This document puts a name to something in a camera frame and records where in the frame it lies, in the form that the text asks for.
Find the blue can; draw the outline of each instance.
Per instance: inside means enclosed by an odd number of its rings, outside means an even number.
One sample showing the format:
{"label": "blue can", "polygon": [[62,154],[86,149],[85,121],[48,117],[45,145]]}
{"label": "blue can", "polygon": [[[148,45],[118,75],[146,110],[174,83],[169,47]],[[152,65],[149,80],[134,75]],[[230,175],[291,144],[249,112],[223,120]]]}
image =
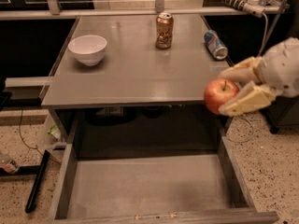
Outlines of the blue can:
{"label": "blue can", "polygon": [[217,33],[213,30],[207,31],[204,36],[205,44],[213,57],[217,60],[223,60],[227,57],[228,49],[224,43],[219,39]]}

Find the can lid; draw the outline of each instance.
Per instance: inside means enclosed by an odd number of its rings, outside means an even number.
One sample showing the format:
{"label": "can lid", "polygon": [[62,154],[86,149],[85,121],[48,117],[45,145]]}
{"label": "can lid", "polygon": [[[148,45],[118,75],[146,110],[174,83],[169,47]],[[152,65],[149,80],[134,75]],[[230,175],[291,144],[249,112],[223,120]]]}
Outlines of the can lid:
{"label": "can lid", "polygon": [[214,50],[214,57],[217,60],[223,60],[228,55],[228,49],[226,47],[220,47]]}
{"label": "can lid", "polygon": [[168,12],[162,12],[159,14],[158,17],[161,19],[171,19],[172,18],[171,14]]}

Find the black wire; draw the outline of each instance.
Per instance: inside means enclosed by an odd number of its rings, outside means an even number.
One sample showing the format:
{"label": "black wire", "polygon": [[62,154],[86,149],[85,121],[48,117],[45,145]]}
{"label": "black wire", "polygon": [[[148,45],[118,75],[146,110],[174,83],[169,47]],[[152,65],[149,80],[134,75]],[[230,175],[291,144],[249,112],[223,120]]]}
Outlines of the black wire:
{"label": "black wire", "polygon": [[38,146],[36,145],[36,147],[30,147],[30,146],[28,146],[27,144],[26,144],[26,142],[25,142],[25,140],[24,140],[24,138],[22,137],[22,135],[21,135],[21,122],[22,122],[22,116],[23,116],[23,109],[22,109],[22,107],[21,107],[21,118],[20,118],[20,122],[19,122],[19,135],[20,135],[20,138],[21,138],[21,141],[22,141],[22,143],[26,146],[26,147],[28,147],[29,149],[32,149],[32,150],[36,150],[42,157],[44,157],[44,154],[42,154],[42,152],[38,149]]}

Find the drawer bottom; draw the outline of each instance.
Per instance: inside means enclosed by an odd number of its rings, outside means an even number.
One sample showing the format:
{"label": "drawer bottom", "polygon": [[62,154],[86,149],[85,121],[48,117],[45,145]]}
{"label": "drawer bottom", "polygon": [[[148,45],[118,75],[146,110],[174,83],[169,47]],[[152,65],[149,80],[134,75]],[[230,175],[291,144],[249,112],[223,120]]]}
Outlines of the drawer bottom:
{"label": "drawer bottom", "polygon": [[79,161],[67,218],[230,208],[217,155]]}

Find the table top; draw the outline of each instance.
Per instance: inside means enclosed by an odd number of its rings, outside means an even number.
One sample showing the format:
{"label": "table top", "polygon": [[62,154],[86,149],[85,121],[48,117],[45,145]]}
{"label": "table top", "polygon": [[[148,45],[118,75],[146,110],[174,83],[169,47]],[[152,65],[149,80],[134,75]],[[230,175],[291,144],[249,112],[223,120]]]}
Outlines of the table top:
{"label": "table top", "polygon": [[85,66],[66,50],[43,99],[45,107],[200,103],[206,84],[228,67],[207,50],[199,14],[176,14],[170,49],[157,49],[156,16],[81,17],[72,38],[101,35],[106,56]]}

